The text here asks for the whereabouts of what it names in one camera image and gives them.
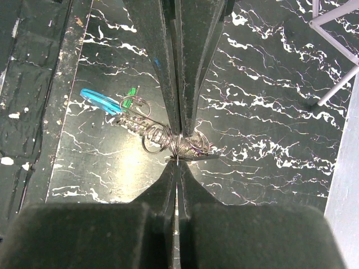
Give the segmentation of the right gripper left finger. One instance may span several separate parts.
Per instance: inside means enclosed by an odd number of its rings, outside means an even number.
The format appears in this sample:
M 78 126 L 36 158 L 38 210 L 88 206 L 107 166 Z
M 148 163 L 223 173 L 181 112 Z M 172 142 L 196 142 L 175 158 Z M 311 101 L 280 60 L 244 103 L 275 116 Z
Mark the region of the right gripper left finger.
M 1 267 L 172 268 L 173 169 L 129 203 L 28 206 L 1 244 Z

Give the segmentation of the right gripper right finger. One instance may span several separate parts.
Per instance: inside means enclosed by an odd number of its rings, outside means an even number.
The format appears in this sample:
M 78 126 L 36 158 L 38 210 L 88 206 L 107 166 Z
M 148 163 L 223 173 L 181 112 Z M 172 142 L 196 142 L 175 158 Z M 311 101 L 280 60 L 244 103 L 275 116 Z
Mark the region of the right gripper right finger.
M 300 205 L 225 205 L 178 166 L 182 268 L 345 268 L 324 215 Z

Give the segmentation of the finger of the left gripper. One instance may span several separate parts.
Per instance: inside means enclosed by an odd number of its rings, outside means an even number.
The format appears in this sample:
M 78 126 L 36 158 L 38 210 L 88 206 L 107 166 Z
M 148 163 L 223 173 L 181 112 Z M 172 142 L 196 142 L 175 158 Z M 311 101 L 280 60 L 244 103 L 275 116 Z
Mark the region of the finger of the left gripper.
M 225 1 L 175 1 L 181 133 L 194 132 L 204 63 Z
M 180 108 L 172 46 L 173 1 L 124 1 L 157 75 L 172 133 L 180 133 Z

